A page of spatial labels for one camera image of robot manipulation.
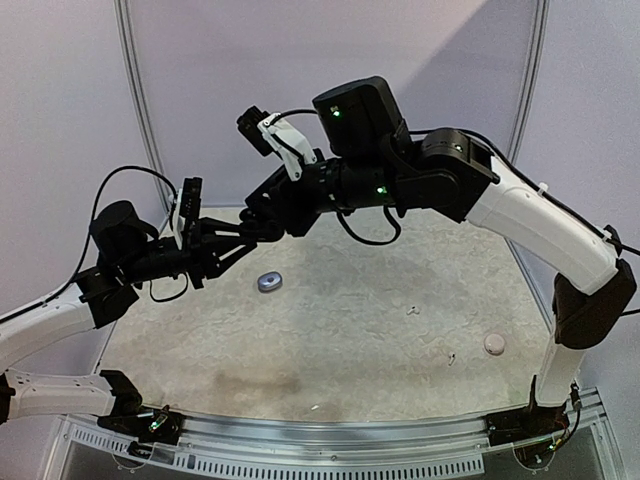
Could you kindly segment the aluminium frame post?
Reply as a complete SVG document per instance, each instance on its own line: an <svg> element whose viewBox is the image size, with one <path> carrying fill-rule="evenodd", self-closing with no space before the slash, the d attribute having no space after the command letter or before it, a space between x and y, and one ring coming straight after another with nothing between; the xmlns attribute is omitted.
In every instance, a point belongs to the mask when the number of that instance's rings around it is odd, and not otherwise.
<svg viewBox="0 0 640 480"><path fill-rule="evenodd" d="M119 32L119 41L123 54L125 74L129 84L134 113L140 132L148 166L164 175L159 147L155 138L147 97L139 65L134 35L132 4L126 0L114 0L115 18Z"/></svg>
<svg viewBox="0 0 640 480"><path fill-rule="evenodd" d="M513 165L517 164L519 152L524 142L526 126L533 105L537 77L540 70L544 48L550 2L547 0L538 0L534 2L534 6L535 8L517 101L516 115L506 150L506 158Z"/></svg>

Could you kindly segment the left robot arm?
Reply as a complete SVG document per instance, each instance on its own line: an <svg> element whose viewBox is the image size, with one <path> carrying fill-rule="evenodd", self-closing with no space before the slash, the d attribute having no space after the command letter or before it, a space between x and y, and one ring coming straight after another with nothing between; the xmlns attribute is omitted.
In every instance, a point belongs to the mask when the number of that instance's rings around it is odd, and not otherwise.
<svg viewBox="0 0 640 480"><path fill-rule="evenodd" d="M145 282L185 276L196 289L220 277L260 242L282 232L253 209L236 224L182 209L179 231L161 236L133 204L105 207L89 228L98 250L94 267L77 273L61 292L15 310L1 320L1 420L37 415L85 414L112 419L128 434L148 426L137 388L119 370L87 376L36 375L15 364L60 340L120 320Z"/></svg>

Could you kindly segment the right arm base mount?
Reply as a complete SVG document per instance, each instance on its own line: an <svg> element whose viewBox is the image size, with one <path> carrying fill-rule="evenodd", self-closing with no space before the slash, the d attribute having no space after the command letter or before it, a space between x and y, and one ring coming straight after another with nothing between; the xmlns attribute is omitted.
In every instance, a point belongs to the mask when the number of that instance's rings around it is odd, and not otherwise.
<svg viewBox="0 0 640 480"><path fill-rule="evenodd" d="M579 418L570 421L565 405L539 407L529 405L487 414L483 417L491 446L506 445L537 437L575 432Z"/></svg>

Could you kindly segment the left aluminium frame post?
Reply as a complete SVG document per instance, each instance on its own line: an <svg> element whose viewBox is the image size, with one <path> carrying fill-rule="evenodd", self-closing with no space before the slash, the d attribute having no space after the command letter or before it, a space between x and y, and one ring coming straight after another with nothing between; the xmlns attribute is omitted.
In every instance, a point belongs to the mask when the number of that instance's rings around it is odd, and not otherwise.
<svg viewBox="0 0 640 480"><path fill-rule="evenodd" d="M125 74L129 84L134 113L140 132L148 166L164 175L159 147L155 138L147 97L139 65L134 35L132 4L126 0L114 0L115 18L119 32L119 41L123 54Z"/></svg>

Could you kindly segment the right aluminium frame post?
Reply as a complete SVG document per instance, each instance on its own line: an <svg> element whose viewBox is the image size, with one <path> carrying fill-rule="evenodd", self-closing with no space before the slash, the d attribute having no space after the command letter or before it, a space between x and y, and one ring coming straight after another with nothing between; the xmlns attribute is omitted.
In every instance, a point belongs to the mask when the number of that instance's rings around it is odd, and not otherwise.
<svg viewBox="0 0 640 480"><path fill-rule="evenodd" d="M537 77L540 70L544 48L550 2L547 0L538 0L534 2L534 6L535 8L517 101L516 115L506 150L506 158L513 165L517 164L519 152L524 142L526 126L533 105Z"/></svg>

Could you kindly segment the black earbud charging case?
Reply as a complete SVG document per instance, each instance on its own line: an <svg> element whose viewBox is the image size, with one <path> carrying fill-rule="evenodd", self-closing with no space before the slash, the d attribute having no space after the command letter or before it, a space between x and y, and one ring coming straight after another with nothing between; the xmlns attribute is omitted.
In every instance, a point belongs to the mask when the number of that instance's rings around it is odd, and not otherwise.
<svg viewBox="0 0 640 480"><path fill-rule="evenodd" d="M280 223L268 216L259 215L250 209L239 213L240 234L259 243L273 243L281 240L285 231Z"/></svg>

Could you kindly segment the aluminium front rail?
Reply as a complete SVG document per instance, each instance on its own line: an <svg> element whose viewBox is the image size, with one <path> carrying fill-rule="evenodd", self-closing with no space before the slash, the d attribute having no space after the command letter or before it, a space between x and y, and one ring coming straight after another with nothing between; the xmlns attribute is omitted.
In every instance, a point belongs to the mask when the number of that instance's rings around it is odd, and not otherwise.
<svg viewBox="0 0 640 480"><path fill-rule="evenodd" d="M580 394L582 408L570 410L571 422L579 418L575 432L569 436L566 451L586 451L588 456L604 458L615 445L608 434L608 420L596 389ZM242 419L194 414L187 416L177 447L187 443L235 445L242 448L278 449L311 452L327 449L331 452L351 452L359 455L378 452L391 456L425 454L429 458L446 455L513 451L541 446L564 436L554 433L531 440L491 446L483 417L493 412L464 414L453 417L411 421L309 423ZM116 434L99 428L84 418L64 421L51 451L51 465L62 466L70 441L64 436L74 427L88 427L102 434Z"/></svg>

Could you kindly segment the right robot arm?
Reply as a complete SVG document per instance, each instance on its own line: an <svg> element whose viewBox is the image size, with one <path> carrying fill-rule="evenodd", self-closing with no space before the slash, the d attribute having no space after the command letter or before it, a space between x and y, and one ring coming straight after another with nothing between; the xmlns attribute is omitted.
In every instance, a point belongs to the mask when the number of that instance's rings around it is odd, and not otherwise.
<svg viewBox="0 0 640 480"><path fill-rule="evenodd" d="M396 224L411 209L428 209L498 234L555 269L553 336L516 421L524 435L539 435L565 405L585 353L606 338L636 293L616 230L589 223L477 133L411 131L380 76L327 90L310 111L322 124L330 158L286 112L252 107L238 118L238 131L260 154L281 160L247 198L250 213L302 237L326 212L344 220L379 207Z"/></svg>

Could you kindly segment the white round charging case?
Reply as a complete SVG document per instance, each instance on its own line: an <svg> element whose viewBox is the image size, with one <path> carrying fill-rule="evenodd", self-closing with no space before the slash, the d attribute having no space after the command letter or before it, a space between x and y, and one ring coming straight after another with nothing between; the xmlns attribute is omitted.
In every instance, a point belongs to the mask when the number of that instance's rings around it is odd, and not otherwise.
<svg viewBox="0 0 640 480"><path fill-rule="evenodd" d="M497 333L490 333L484 339L484 349L492 356L500 356L505 352L506 340Z"/></svg>

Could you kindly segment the blue earbud charging case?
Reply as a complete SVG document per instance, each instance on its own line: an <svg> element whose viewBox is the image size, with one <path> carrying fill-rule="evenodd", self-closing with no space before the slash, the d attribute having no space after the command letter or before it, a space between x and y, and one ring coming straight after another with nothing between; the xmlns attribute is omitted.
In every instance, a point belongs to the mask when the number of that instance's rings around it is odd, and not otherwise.
<svg viewBox="0 0 640 480"><path fill-rule="evenodd" d="M257 288L260 293L270 293L278 290L283 285L283 277L279 272L268 272L257 279Z"/></svg>

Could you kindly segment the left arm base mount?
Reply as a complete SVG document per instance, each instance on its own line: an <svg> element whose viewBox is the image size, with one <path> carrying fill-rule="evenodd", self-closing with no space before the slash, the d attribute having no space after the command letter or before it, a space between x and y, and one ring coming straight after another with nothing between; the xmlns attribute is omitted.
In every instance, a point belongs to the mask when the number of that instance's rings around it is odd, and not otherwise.
<svg viewBox="0 0 640 480"><path fill-rule="evenodd" d="M139 443L177 445L186 416L168 405L153 408L144 405L116 405L111 413L100 416L97 425L103 429L137 439Z"/></svg>

